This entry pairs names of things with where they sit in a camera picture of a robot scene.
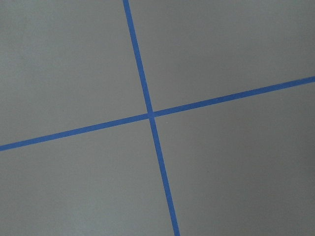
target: blue tape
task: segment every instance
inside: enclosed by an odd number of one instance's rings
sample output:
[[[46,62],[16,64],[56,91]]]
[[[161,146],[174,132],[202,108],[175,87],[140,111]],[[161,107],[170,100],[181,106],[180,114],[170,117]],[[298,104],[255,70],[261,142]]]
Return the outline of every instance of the blue tape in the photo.
[[[186,104],[186,105],[182,105],[182,106],[178,106],[178,107],[168,108],[168,109],[154,112],[154,116],[160,117],[160,116],[169,115],[172,113],[183,112],[183,111],[187,111],[187,110],[191,110],[191,109],[196,109],[199,107],[210,106],[210,105],[214,105],[214,104],[218,104],[218,103],[222,103],[222,102],[236,100],[236,99],[240,99],[240,98],[244,98],[244,97],[250,97],[250,96],[254,96],[254,95],[258,95],[258,94],[262,94],[262,93],[267,93],[267,92],[272,92],[272,91],[276,91],[276,90],[287,89],[290,87],[309,84],[309,83],[313,83],[313,82],[315,82],[315,76],[308,77],[305,79],[285,82],[285,83],[281,83],[281,84],[271,85],[271,86],[267,86],[267,87],[263,87],[263,88],[257,88],[257,89],[253,89],[253,90],[249,90],[249,91],[245,91],[245,92],[239,92],[239,93],[235,93],[235,94],[231,94],[231,95],[227,95],[227,96],[208,99],[208,100],[204,100],[204,101],[200,101],[200,102],[194,102],[194,103],[190,103],[190,104]]]
[[[109,128],[109,127],[113,127],[113,126],[117,126],[121,124],[132,123],[132,122],[136,122],[136,121],[140,121],[144,119],[148,119],[148,114],[142,114],[142,115],[128,117],[124,119],[117,119],[117,120],[113,120],[113,121],[109,121],[109,122],[105,122],[101,124],[95,124],[95,125],[91,125],[91,126],[87,126],[83,128],[72,129],[72,130],[64,131],[57,134],[50,134],[50,135],[46,135],[46,136],[42,136],[42,137],[38,137],[34,139],[27,139],[27,140],[19,141],[16,143],[2,145],[0,146],[0,151],[13,149],[13,148],[20,148],[23,146],[38,144],[38,143],[42,143],[42,142],[46,142],[46,141],[50,141],[54,139],[60,139],[60,138],[64,138],[64,137],[68,137],[72,135],[83,134],[83,133],[87,133],[87,132],[91,132],[91,131],[95,131],[99,129],[105,129],[105,128]]]
[[[159,165],[159,170],[161,172],[163,187],[164,187],[164,191],[165,191],[165,195],[166,195],[166,201],[167,201],[167,205],[168,205],[169,214],[171,217],[173,231],[174,231],[175,236],[180,236],[177,218],[176,218],[176,213],[175,213],[175,208],[174,208],[171,190],[169,187],[166,168],[165,168],[165,164],[164,164],[162,148],[161,148],[161,144],[159,142],[157,124],[156,124],[156,121],[154,118],[154,113],[153,113],[153,109],[152,109],[149,89],[148,89],[146,76],[144,73],[143,64],[142,64],[142,60],[141,60],[139,45],[138,45],[138,41],[137,41],[137,37],[136,37],[134,25],[133,25],[131,10],[130,10],[128,0],[123,0],[123,3],[124,3],[127,23],[128,23],[128,27],[129,27],[130,38],[131,38],[131,42],[132,42],[132,46],[133,46],[134,56],[136,58],[136,63],[137,63],[138,72],[139,72],[139,76],[140,76],[144,100],[145,100],[145,103],[147,106],[147,111],[148,111],[151,131],[152,131],[152,137],[153,137],[154,145],[155,145],[156,152],[157,152],[157,161],[158,161],[158,165]]]

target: blue stripe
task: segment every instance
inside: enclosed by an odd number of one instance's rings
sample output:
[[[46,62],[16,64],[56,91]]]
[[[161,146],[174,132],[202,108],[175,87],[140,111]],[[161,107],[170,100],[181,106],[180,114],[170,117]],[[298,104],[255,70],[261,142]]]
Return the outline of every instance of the blue stripe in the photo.
[[[227,95],[227,96],[208,99],[208,100],[204,100],[204,101],[200,101],[200,102],[194,102],[194,103],[190,103],[190,104],[186,104],[186,105],[182,105],[182,106],[178,106],[178,107],[168,108],[168,109],[154,112],[154,116],[160,117],[160,116],[164,116],[164,115],[168,115],[168,114],[172,114],[172,113],[187,111],[187,110],[191,110],[191,109],[195,109],[195,108],[199,108],[199,107],[210,106],[210,105],[214,105],[214,104],[218,104],[218,103],[222,103],[222,102],[236,100],[236,99],[240,99],[240,98],[244,98],[244,97],[255,96],[258,94],[272,92],[272,91],[276,91],[276,90],[287,89],[290,87],[309,84],[309,83],[313,83],[313,82],[315,82],[315,76],[308,77],[305,79],[285,82],[285,83],[281,83],[281,84],[271,85],[271,86],[267,86],[267,87],[263,87],[263,88],[257,88],[257,89],[253,89],[253,90],[249,90],[249,91],[245,91],[245,92],[239,92],[239,93],[235,93],[235,94],[231,94],[231,95]]]
[[[72,130],[64,131],[57,134],[46,135],[46,136],[42,136],[42,137],[38,137],[34,139],[27,139],[27,140],[19,141],[12,144],[2,145],[0,146],[0,151],[13,149],[13,148],[19,148],[23,146],[32,145],[32,144],[38,144],[38,143],[46,142],[49,140],[60,139],[60,138],[64,138],[64,137],[68,137],[72,135],[83,134],[83,133],[87,133],[87,132],[91,132],[91,131],[95,131],[99,129],[105,129],[105,128],[121,125],[121,124],[132,123],[132,122],[144,120],[147,118],[148,118],[148,114],[142,114],[142,115],[138,115],[134,117],[128,117],[128,118],[117,119],[117,120],[113,120],[113,121],[109,121],[109,122],[105,122],[101,124],[95,124],[95,125],[91,125],[91,126],[87,126],[83,128],[72,129]]]
[[[146,76],[145,76],[144,69],[143,69],[140,50],[139,50],[137,37],[136,37],[134,25],[133,25],[133,20],[132,20],[132,16],[131,16],[131,10],[130,10],[128,0],[123,0],[123,3],[124,3],[127,23],[128,23],[128,27],[129,27],[131,42],[132,42],[132,46],[133,46],[133,51],[134,51],[134,55],[135,55],[136,62],[137,62],[137,67],[138,67],[141,86],[142,86],[142,90],[143,90],[144,100],[145,100],[145,103],[147,106],[147,111],[148,111],[151,131],[152,131],[152,137],[153,137],[154,145],[155,145],[156,152],[157,152],[157,160],[158,160],[159,170],[161,172],[163,187],[164,187],[164,191],[165,191],[165,195],[166,195],[166,201],[167,201],[167,205],[168,205],[169,214],[170,214],[171,221],[172,221],[173,231],[174,231],[175,236],[180,236],[177,218],[176,218],[176,213],[175,213],[174,204],[173,204],[172,195],[171,195],[171,190],[169,187],[166,168],[165,168],[165,164],[164,164],[163,153],[162,153],[161,145],[159,142],[157,125],[156,125],[156,121],[154,119],[154,113],[153,113],[152,104],[151,104],[151,100],[150,100],[149,89],[148,89]]]

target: gray floor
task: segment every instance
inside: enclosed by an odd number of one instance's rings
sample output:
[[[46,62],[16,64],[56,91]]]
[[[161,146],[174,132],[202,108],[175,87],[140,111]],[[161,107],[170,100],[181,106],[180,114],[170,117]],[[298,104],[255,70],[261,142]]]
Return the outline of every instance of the gray floor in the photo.
[[[315,75],[314,1],[130,0],[155,111]],[[181,236],[315,232],[315,83],[156,118]],[[120,0],[0,2],[0,146],[145,114]],[[148,120],[0,152],[0,235],[174,235]]]

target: vertical blue line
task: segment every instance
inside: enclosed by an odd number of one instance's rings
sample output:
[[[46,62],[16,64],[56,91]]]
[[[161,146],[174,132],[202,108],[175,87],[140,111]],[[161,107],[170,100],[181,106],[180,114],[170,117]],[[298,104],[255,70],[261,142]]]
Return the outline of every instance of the vertical blue line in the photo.
[[[167,205],[168,205],[169,214],[170,214],[171,221],[172,221],[173,231],[174,231],[175,236],[180,236],[177,218],[176,218],[176,213],[175,213],[175,208],[174,208],[171,190],[169,187],[166,168],[165,168],[165,164],[164,164],[162,148],[161,148],[161,144],[159,142],[157,124],[156,124],[156,121],[154,118],[154,112],[152,109],[149,89],[148,89],[146,76],[145,76],[144,69],[143,69],[139,45],[138,45],[138,41],[137,41],[137,37],[136,37],[134,25],[133,25],[132,16],[131,16],[131,10],[130,10],[128,0],[123,0],[123,3],[124,3],[127,23],[128,23],[128,27],[129,27],[130,38],[131,38],[131,42],[132,42],[132,46],[133,46],[133,51],[134,51],[134,55],[136,58],[136,63],[137,63],[138,72],[139,72],[139,76],[140,76],[144,100],[146,103],[147,112],[148,112],[148,116],[149,116],[149,121],[150,121],[150,126],[151,126],[151,131],[152,131],[152,137],[153,137],[153,141],[154,141],[154,145],[155,145],[156,153],[157,153],[157,161],[158,161],[159,170],[160,170],[161,177],[162,177],[163,187],[164,187],[164,191],[165,191],[165,195],[166,195],[166,201],[167,201]]]

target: gray panel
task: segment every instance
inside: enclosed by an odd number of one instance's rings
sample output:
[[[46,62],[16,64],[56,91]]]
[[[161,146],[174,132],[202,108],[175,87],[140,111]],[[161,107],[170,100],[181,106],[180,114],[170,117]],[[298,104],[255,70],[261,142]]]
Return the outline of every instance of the gray panel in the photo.
[[[182,236],[315,232],[315,85],[157,118]]]
[[[149,122],[1,152],[5,236],[173,235]]]
[[[155,110],[315,75],[313,0],[131,0]]]
[[[0,144],[145,113],[117,0],[0,2]]]

